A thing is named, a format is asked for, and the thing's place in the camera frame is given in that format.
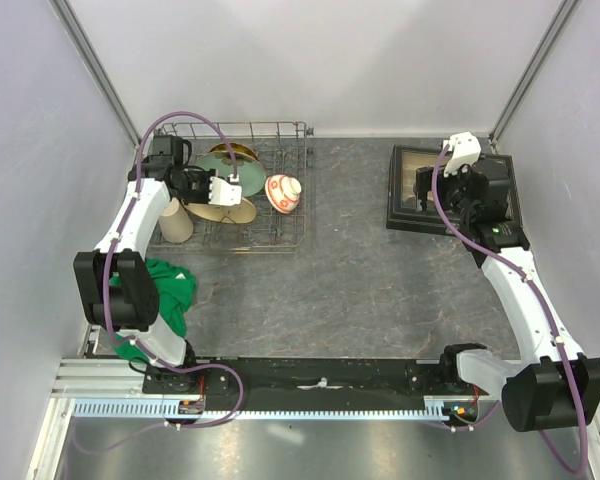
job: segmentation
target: floor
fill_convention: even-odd
[[[479,342],[518,358],[498,297],[460,242],[385,228],[393,145],[440,140],[313,142],[297,253],[155,255],[198,279],[186,314],[196,353],[437,358]]]
[[[95,450],[155,422],[72,420],[76,440]],[[575,465],[574,431],[554,431],[551,437]],[[160,428],[98,456],[70,445],[61,466],[69,471],[65,477],[59,473],[58,480],[571,478],[540,436],[515,432],[501,408],[476,433],[451,434],[409,421],[236,420],[195,432]],[[594,477],[589,471],[582,478]]]

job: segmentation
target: white wall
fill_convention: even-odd
[[[0,479],[24,478],[77,351],[73,257],[113,220],[131,156],[49,3],[0,2]]]
[[[488,132],[559,0],[71,0],[139,130],[172,110],[319,135]]]
[[[600,356],[600,0],[581,2],[504,133],[542,280]]]

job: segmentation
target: black picture frame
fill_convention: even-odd
[[[447,231],[446,226],[442,222],[442,219],[438,216],[435,209],[428,208],[424,212],[418,212],[415,208],[408,208],[403,204],[402,159],[405,153],[431,156],[431,166],[433,166],[438,159],[440,151],[430,148],[394,145],[389,164],[386,227],[390,230],[429,233],[432,235],[451,235],[451,233]],[[515,174],[513,170],[513,159],[509,155],[496,154],[483,154],[483,157],[486,160],[503,162],[507,166],[509,178],[511,179],[511,190],[509,193],[511,219],[515,220],[522,226],[520,202],[518,200],[518,190],[516,187]],[[457,224],[458,217],[455,214],[450,212],[449,219],[453,223]]]

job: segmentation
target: metal basket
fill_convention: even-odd
[[[300,201],[288,215],[269,203],[264,189],[249,197],[256,207],[253,222],[244,225],[204,220],[191,213],[194,233],[182,244],[167,242],[156,229],[149,252],[295,252],[307,229],[307,137],[313,134],[305,122],[221,122],[216,124],[232,142],[251,148],[267,176],[287,174],[297,178],[303,188]],[[217,134],[203,123],[165,123],[164,133],[187,138],[193,145],[192,163],[220,143]]]

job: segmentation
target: green plate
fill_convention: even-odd
[[[238,175],[240,176],[240,186],[242,187],[242,196],[250,197],[255,195],[267,181],[267,173],[264,171],[260,162],[244,153],[235,152],[238,161]],[[227,178],[233,173],[231,157],[227,152],[211,152],[200,157],[196,165],[209,170],[215,168],[219,175]]]

